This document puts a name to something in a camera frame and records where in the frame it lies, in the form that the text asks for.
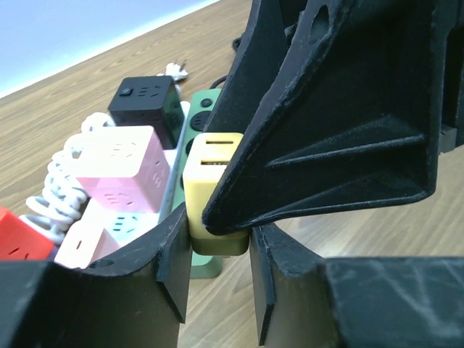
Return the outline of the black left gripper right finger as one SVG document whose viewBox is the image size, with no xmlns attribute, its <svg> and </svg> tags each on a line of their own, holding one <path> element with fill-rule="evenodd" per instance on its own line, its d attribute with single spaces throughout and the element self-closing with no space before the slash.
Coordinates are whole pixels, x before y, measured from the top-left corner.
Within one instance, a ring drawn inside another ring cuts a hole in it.
<svg viewBox="0 0 464 348">
<path fill-rule="evenodd" d="M 324 258 L 270 224 L 249 245 L 263 347 L 461 347 L 460 257 Z"/>
</svg>

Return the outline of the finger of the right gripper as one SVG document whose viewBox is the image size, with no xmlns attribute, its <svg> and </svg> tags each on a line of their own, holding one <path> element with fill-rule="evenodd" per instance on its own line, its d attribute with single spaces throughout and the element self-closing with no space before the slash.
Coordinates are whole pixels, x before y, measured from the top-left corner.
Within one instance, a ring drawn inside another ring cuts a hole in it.
<svg viewBox="0 0 464 348">
<path fill-rule="evenodd" d="M 207 133 L 245 133 L 291 47 L 306 1 L 253 1 Z"/>
<path fill-rule="evenodd" d="M 435 192 L 438 1 L 306 1 L 274 83 L 202 214 L 228 234 Z"/>
</svg>

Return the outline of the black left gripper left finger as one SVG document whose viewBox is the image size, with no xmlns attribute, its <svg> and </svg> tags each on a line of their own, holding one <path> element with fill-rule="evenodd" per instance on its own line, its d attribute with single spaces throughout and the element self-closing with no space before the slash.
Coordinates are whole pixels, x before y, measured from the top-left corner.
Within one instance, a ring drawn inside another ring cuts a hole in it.
<svg viewBox="0 0 464 348">
<path fill-rule="evenodd" d="M 1 264 L 3 347 L 176 347 L 191 243 L 184 205 L 85 269 Z"/>
</svg>

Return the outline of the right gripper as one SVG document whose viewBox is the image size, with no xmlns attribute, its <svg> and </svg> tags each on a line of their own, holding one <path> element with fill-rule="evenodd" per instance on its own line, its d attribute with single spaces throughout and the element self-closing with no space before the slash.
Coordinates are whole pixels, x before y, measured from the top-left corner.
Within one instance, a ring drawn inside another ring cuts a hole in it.
<svg viewBox="0 0 464 348">
<path fill-rule="evenodd" d="M 463 145 L 463 2 L 438 1 L 437 25 L 442 54 L 440 152 Z"/>
</svg>

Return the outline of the red cube socket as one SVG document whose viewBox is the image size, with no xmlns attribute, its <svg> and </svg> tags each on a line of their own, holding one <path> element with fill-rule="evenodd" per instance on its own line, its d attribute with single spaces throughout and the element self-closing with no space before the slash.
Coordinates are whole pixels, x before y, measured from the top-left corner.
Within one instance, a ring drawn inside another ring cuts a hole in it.
<svg viewBox="0 0 464 348">
<path fill-rule="evenodd" d="M 54 243 L 7 208 L 1 208 L 1 261 L 45 260 Z"/>
</svg>

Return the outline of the yellow green charger plug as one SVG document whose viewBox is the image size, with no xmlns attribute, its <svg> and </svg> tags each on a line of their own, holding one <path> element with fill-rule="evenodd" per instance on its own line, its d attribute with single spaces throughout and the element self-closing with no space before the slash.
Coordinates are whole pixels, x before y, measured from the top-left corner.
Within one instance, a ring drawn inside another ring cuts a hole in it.
<svg viewBox="0 0 464 348">
<path fill-rule="evenodd" d="M 248 250 L 247 230 L 215 236 L 202 223 L 202 212 L 242 137 L 240 133 L 201 133 L 195 138 L 197 145 L 201 147 L 199 154 L 204 172 L 200 179 L 191 182 L 192 206 L 189 207 L 187 202 L 185 204 L 191 243 L 197 254 L 230 257 L 242 255 Z"/>
</svg>

